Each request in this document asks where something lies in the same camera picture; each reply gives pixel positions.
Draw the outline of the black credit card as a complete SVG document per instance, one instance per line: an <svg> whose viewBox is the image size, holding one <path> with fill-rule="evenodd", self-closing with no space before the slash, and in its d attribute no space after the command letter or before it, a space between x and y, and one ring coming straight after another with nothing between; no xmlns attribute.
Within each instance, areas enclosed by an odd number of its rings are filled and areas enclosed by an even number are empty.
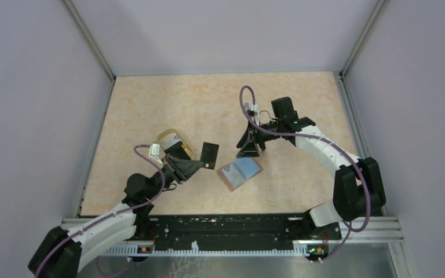
<svg viewBox="0 0 445 278"><path fill-rule="evenodd" d="M215 169L219 147L218 144L210 142L203 143L200 160L204 163L205 169Z"/></svg>

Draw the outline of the brown leather card holder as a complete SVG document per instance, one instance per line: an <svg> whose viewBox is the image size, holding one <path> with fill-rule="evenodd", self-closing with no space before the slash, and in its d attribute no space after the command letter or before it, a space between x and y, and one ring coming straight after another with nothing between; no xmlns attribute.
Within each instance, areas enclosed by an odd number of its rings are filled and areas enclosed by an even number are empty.
<svg viewBox="0 0 445 278"><path fill-rule="evenodd" d="M217 175L230 192L240 188L263 171L255 158L237 158L217 170Z"/></svg>

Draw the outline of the beige oval card tray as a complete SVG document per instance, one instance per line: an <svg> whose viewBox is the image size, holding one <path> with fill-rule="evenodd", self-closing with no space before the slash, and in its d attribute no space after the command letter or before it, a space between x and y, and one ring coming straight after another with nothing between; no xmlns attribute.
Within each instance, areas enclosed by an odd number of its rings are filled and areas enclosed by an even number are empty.
<svg viewBox="0 0 445 278"><path fill-rule="evenodd" d="M175 158L184 160L192 160L194 158L194 151L177 129L166 129L158 134L155 142L161 146L165 153Z"/></svg>

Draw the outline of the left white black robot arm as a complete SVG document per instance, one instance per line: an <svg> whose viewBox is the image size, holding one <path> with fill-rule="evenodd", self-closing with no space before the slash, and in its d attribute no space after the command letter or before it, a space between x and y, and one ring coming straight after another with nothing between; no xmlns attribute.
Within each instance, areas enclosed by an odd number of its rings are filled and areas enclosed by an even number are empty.
<svg viewBox="0 0 445 278"><path fill-rule="evenodd" d="M145 239L150 231L148 215L153 201L172 182L182 184L214 162L185 160L173 155L162 159L163 166L147 177L132 174L124 190L126 196L110 211L73 228L57 226L43 239L28 263L35 277L76 277L92 260L121 241Z"/></svg>

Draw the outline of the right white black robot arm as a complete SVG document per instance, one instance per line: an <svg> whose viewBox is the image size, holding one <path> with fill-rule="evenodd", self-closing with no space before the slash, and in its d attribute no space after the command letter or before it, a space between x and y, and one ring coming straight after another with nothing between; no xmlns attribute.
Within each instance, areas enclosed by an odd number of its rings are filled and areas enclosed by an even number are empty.
<svg viewBox="0 0 445 278"><path fill-rule="evenodd" d="M271 104L275 116L261 124L257 104L240 103L248 125L236 146L237 158L259 157L266 149L266 142L282 138L310 154L334 177L333 197L302 217L306 236L317 239L327 225L369 217L385 205L380 167L375 159L360 158L343 150L314 121L299 117L290 97L278 98Z"/></svg>

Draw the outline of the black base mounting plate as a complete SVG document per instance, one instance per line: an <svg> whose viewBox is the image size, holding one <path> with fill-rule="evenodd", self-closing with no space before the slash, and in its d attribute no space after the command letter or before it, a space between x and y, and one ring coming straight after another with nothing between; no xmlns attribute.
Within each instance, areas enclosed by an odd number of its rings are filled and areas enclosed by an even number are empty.
<svg viewBox="0 0 445 278"><path fill-rule="evenodd" d="M327 239L335 223L314 227L304 213L149 215L136 222L132 240L154 241L156 251L291 250L297 236Z"/></svg>

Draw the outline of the aluminium frame rail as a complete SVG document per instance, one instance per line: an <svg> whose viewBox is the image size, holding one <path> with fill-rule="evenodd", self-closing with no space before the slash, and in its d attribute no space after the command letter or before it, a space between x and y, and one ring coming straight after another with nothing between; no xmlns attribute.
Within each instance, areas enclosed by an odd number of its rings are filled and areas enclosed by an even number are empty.
<svg viewBox="0 0 445 278"><path fill-rule="evenodd" d="M85 224L92 218L65 218L62 221L61 227L68 229L73 226ZM331 243L339 243L343 236L348 232L348 227L344 223L334 224L331 232L327 232L327 239ZM340 239L332 239L335 234L342 236ZM295 243L316 243L319 236L297 236L292 241ZM404 242L404 235L400 227L400 223L396 217L371 217L366 228L361 232L351 232L346 243L402 243Z"/></svg>

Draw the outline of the left aluminium corner post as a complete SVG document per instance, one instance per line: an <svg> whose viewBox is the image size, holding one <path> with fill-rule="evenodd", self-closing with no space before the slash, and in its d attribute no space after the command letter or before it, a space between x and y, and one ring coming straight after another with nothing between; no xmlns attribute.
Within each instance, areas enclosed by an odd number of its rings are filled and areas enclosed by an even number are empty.
<svg viewBox="0 0 445 278"><path fill-rule="evenodd" d="M99 66L106 73L108 78L114 82L116 80L115 74L113 73L111 67L108 65L107 59L100 50L96 40L93 38L92 33L90 32L87 24L85 23L73 1L61 0L61 3L63 4L68 14L71 16L72 21L74 22L76 28L78 29L83 40L86 42L88 48L90 49Z"/></svg>

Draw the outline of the aluminium corner post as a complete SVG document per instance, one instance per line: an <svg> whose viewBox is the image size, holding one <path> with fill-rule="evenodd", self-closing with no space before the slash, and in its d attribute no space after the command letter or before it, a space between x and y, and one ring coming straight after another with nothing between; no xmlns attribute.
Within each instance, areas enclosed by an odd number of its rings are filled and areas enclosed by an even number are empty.
<svg viewBox="0 0 445 278"><path fill-rule="evenodd" d="M68 14L71 16L72 21L74 22L76 28L78 29L83 40L86 42L88 48L90 49L99 66L106 73L108 78L114 82L116 80L115 74L113 73L111 67L108 65L107 59L100 50L96 40L93 38L92 33L90 32L87 24L85 23L73 1L61 0L61 3L63 4Z"/></svg>
<svg viewBox="0 0 445 278"><path fill-rule="evenodd" d="M380 17L387 8L390 0L379 0L374 6L374 9L369 16L364 28L362 29L360 36L358 37L350 55L348 56L342 70L340 71L340 76L344 80L350 73L353 65L356 63L359 55L361 54L364 46L366 45L371 33L373 32L375 26L377 25Z"/></svg>

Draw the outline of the right aluminium corner post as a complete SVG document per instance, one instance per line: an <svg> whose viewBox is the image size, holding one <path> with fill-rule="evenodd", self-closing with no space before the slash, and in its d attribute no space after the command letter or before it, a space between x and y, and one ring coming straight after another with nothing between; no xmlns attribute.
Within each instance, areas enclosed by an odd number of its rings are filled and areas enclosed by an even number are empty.
<svg viewBox="0 0 445 278"><path fill-rule="evenodd" d="M366 45L371 33L373 32L375 26L377 25L380 17L387 8L390 0L379 0L374 6L374 9L369 16L364 28L362 29L360 36L358 37L350 55L348 56L342 70L340 71L340 76L344 80L350 73L353 65L356 63L359 55L361 54L364 46Z"/></svg>

